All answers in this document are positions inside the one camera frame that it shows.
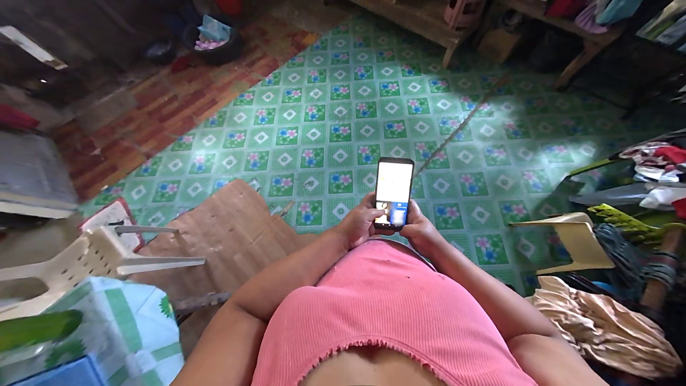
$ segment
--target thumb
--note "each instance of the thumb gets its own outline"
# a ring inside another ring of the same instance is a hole
[[[375,218],[379,218],[385,214],[386,211],[381,209],[365,209],[362,213],[362,218],[365,221],[374,221]]]

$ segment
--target white plastic chair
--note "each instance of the white plastic chair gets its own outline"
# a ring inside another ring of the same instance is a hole
[[[120,225],[85,231],[54,258],[36,264],[0,269],[0,282],[35,277],[48,290],[33,299],[0,308],[0,321],[40,314],[88,276],[120,278],[132,273],[201,265],[204,258],[148,257],[131,252],[119,234],[177,232],[174,228]]]
[[[574,212],[562,214],[544,220],[525,221],[523,223],[511,223],[512,227],[526,227],[532,225],[549,225],[560,236],[560,241],[569,252],[572,263],[567,265],[553,266],[539,269],[537,275],[548,273],[579,271],[581,269],[609,269],[614,268],[615,263],[610,260],[605,250],[595,238],[593,233],[593,221],[588,214]]]

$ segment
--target green object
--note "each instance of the green object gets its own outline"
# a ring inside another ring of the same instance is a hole
[[[0,352],[68,337],[81,324],[81,311],[0,321]]]

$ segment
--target black bucket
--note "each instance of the black bucket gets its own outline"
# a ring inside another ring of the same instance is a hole
[[[231,61],[238,59],[241,56],[241,49],[243,49],[243,41],[239,34],[236,23],[233,23],[228,17],[224,15],[211,15],[217,21],[224,23],[231,27],[231,37],[228,42],[220,45],[215,49],[208,49],[207,51],[200,51],[196,49],[196,41],[200,35],[197,25],[188,24],[183,31],[181,41],[186,48],[195,52],[208,65],[220,66],[225,65]]]

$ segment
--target ribbed pink top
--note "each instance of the ribbed pink top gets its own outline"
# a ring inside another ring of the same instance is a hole
[[[400,351],[448,385],[535,385],[481,306],[402,245],[370,240],[317,286],[290,293],[267,326],[253,385],[295,386],[351,346]]]

